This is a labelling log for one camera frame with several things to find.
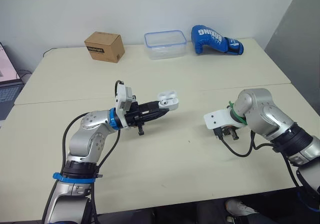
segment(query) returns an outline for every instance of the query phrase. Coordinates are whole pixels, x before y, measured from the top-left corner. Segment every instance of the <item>brown box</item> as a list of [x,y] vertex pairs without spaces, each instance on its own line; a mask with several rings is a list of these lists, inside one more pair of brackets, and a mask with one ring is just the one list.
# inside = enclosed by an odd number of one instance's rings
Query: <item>brown box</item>
[[84,41],[84,44],[92,59],[99,61],[117,63],[125,53],[119,34],[96,31]]

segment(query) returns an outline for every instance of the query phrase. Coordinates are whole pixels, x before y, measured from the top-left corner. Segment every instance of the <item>white wall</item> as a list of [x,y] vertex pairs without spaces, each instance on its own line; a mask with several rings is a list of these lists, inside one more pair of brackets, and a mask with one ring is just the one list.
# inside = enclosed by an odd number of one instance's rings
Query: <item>white wall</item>
[[291,1],[0,0],[0,41],[18,68],[31,71],[45,50],[84,46],[94,31],[142,44],[146,32],[173,29],[190,40],[192,26],[203,24],[227,37],[254,37],[264,48]]

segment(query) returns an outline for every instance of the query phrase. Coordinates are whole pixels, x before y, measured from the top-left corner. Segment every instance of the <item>boxing glove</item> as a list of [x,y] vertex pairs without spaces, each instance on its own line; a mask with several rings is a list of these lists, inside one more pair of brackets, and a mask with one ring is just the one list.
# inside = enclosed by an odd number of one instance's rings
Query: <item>boxing glove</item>
[[203,45],[209,45],[219,52],[232,55],[241,55],[244,52],[244,46],[240,41],[223,37],[205,25],[195,25],[192,28],[191,40],[197,54],[203,52]]

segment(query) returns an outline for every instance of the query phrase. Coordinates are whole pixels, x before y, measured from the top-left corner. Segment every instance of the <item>laptop screen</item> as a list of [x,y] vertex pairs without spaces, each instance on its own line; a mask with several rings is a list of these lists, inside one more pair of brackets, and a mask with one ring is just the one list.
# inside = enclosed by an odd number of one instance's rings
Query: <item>laptop screen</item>
[[7,56],[4,47],[0,43],[0,84],[20,79]]

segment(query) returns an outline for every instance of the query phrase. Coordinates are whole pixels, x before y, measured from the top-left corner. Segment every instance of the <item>label on box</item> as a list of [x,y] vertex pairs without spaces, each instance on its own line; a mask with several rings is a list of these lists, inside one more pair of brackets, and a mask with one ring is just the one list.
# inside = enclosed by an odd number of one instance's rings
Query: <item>label on box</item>
[[87,48],[90,52],[105,53],[105,51],[104,51],[102,48],[92,47],[92,46],[86,46],[86,48]]

